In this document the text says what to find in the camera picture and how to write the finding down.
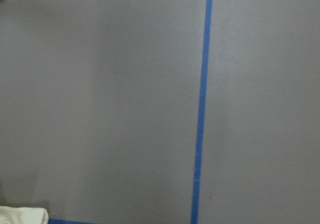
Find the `white cloth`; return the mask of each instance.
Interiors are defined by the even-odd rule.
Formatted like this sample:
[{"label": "white cloth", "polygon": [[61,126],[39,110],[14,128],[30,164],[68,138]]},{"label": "white cloth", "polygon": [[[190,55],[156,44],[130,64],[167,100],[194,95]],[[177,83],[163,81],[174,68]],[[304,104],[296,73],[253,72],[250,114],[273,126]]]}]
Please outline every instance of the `white cloth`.
[{"label": "white cloth", "polygon": [[48,220],[44,208],[0,206],[0,224],[47,224]]}]

